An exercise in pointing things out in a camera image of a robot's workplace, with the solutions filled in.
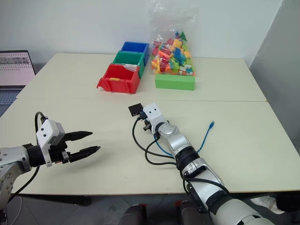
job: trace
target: plastic bag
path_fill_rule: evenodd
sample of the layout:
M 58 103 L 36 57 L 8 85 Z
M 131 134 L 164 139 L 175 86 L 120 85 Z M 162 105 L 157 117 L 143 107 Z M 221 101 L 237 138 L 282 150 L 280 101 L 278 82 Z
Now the plastic bag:
M 155 74 L 195 75 L 190 46 L 198 11 L 186 1 L 151 1 L 150 50 Z

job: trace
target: red bin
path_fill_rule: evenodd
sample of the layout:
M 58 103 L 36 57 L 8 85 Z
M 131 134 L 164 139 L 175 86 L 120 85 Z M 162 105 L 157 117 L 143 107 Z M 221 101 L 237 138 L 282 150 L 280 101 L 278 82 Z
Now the red bin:
M 135 94 L 140 82 L 138 71 L 139 67 L 135 65 L 110 64 L 104 76 L 100 78 L 97 88 Z

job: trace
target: laptop keyboard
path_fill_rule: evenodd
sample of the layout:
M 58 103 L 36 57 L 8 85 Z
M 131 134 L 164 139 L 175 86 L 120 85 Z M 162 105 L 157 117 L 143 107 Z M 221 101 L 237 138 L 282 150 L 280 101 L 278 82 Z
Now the laptop keyboard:
M 11 105 L 19 91 L 0 91 L 0 105 Z

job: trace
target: blue bin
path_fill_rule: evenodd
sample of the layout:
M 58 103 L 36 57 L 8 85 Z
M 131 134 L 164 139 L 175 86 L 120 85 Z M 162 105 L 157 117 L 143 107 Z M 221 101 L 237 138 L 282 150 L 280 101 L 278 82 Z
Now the blue bin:
M 144 65 L 146 65 L 149 58 L 148 49 L 149 49 L 149 44 L 147 43 L 126 41 L 121 51 L 130 52 L 130 53 L 144 53 L 145 54 Z

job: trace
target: laptop screen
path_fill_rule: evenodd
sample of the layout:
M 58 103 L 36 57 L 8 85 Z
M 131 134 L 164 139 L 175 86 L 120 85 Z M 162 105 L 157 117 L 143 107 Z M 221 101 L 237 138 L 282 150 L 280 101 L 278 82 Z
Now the laptop screen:
M 0 51 L 0 88 L 23 88 L 35 72 L 28 51 Z

